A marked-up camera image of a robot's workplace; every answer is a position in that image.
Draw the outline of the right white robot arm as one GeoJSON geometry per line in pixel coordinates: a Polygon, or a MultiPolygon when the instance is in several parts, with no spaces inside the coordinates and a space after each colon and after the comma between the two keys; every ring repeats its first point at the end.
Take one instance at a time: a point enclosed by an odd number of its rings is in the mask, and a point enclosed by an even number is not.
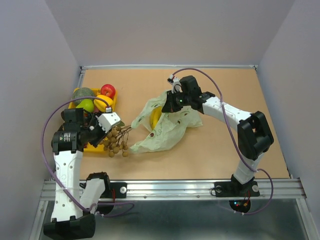
{"type": "Polygon", "coordinates": [[[265,152],[274,143],[266,116],[261,111],[251,113],[223,102],[211,92],[203,92],[194,76],[181,79],[171,75],[167,80],[172,89],[166,92],[163,113],[176,113],[189,106],[203,115],[213,117],[226,124],[237,153],[240,155],[238,167],[230,182],[231,192],[242,195],[248,190],[248,183],[254,178],[257,166],[265,152]]]}

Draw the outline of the green avocado print plastic bag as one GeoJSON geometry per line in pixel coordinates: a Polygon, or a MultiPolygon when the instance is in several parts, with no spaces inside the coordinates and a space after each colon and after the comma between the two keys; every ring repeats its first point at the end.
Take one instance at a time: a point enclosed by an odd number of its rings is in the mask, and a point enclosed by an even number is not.
{"type": "Polygon", "coordinates": [[[199,113],[189,106],[175,113],[161,113],[155,127],[151,127],[150,117],[156,108],[162,108],[166,102],[167,94],[149,99],[140,114],[131,123],[131,128],[140,125],[148,131],[148,136],[130,147],[133,154],[152,153],[172,149],[184,136],[187,128],[197,128],[203,125],[199,113]]]}

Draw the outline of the brown fake longan bunch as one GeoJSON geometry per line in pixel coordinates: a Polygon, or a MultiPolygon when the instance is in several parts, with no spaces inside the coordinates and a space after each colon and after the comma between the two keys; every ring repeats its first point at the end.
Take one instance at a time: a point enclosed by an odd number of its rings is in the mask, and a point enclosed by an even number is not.
{"type": "Polygon", "coordinates": [[[109,158],[114,158],[116,155],[122,155],[126,158],[129,156],[129,133],[132,130],[130,125],[115,126],[110,130],[107,136],[100,141],[103,151],[109,158]]]}

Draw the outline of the yellow fake bell pepper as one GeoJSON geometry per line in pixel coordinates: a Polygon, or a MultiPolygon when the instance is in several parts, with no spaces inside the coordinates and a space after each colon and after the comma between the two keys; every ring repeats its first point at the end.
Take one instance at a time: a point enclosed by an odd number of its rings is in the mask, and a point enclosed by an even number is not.
{"type": "Polygon", "coordinates": [[[93,103],[94,103],[95,107],[103,113],[106,111],[106,109],[108,107],[112,107],[112,105],[114,103],[113,99],[106,96],[106,95],[99,94],[96,97],[97,97],[97,99],[94,99],[93,103]]]}

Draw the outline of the yellow fake banana bunch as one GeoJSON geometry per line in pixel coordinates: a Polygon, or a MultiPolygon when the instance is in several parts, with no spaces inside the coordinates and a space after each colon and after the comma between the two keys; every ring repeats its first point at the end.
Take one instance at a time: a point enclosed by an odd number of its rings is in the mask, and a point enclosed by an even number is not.
{"type": "Polygon", "coordinates": [[[150,123],[150,127],[152,130],[156,127],[161,115],[162,115],[162,107],[161,106],[156,107],[155,109],[152,110],[150,117],[149,117],[149,123],[150,123]]]}

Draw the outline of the green fake pear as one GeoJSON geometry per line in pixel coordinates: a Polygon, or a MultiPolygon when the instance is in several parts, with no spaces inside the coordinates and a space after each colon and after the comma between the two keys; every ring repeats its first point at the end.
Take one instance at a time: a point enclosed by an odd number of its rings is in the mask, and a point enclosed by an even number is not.
{"type": "Polygon", "coordinates": [[[80,103],[76,106],[77,109],[84,109],[90,113],[92,113],[95,109],[94,103],[91,99],[83,99],[80,101],[80,103]]]}

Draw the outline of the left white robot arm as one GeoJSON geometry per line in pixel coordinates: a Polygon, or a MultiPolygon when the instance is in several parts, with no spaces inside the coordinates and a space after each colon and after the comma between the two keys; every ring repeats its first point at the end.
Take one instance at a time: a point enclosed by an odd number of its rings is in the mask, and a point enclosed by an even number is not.
{"type": "Polygon", "coordinates": [[[56,167],[51,172],[56,182],[54,208],[43,233],[52,240],[91,238],[95,234],[94,212],[99,198],[111,193],[111,184],[106,172],[92,173],[84,192],[80,192],[84,146],[97,147],[121,119],[112,109],[91,114],[82,108],[65,109],[61,117],[63,124],[51,140],[56,167]]]}

